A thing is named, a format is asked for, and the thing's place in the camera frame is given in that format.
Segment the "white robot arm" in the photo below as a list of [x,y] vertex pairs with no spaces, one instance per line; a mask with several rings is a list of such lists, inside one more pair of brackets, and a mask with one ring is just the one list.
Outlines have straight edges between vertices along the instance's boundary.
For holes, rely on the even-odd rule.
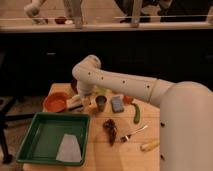
[[193,81],[104,71],[95,55],[76,64],[72,75],[83,97],[101,86],[160,109],[160,171],[213,171],[212,90]]

